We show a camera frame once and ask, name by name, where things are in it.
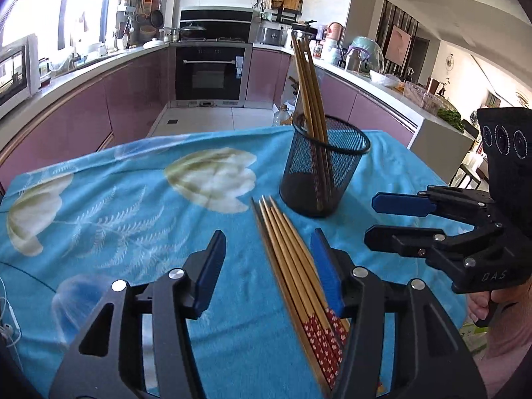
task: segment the blue gripper pad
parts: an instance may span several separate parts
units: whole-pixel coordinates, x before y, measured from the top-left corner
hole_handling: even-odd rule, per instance
[[[211,303],[212,293],[225,260],[225,234],[216,230],[206,250],[187,258],[183,269],[195,282],[193,310],[199,317]]]
[[[321,228],[316,228],[310,237],[310,251],[318,271],[321,286],[324,289],[327,304],[342,318],[344,301],[341,293],[341,281],[335,268],[334,249],[331,249]]]
[[[401,216],[425,217],[436,211],[436,205],[429,198],[418,195],[377,193],[371,200],[377,213],[398,214]]]

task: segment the floral tablecloth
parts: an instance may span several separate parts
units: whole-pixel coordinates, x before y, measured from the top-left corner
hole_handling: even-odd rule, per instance
[[[319,226],[332,247],[383,279],[424,279],[460,326],[464,300],[448,278],[423,261],[363,244],[364,231],[377,223],[449,234],[470,229],[375,213],[376,192],[415,193],[443,182],[389,135],[367,133],[371,151],[327,219],[299,216],[278,196],[291,127],[146,139],[15,178],[0,206],[0,276],[22,330],[17,348],[30,381],[47,395],[66,346],[114,279],[153,281],[221,229],[227,256],[211,305],[188,323],[207,397],[320,397],[249,210],[251,196],[273,195],[307,243]],[[388,319],[385,385],[392,356]]]

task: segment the cutting board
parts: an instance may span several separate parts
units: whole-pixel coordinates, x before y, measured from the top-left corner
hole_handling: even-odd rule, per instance
[[[285,9],[300,10],[301,0],[285,0],[283,7]]]

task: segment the pen holder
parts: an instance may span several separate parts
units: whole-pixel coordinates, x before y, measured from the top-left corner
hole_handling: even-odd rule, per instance
[[[355,126],[325,116],[328,144],[311,138],[304,114],[294,115],[294,137],[279,194],[285,204],[307,217],[332,214],[360,159],[370,149],[368,137]]]

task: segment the ceiling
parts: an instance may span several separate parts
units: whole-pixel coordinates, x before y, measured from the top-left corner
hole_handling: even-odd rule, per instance
[[[532,88],[532,23],[517,0],[390,0],[430,33]]]

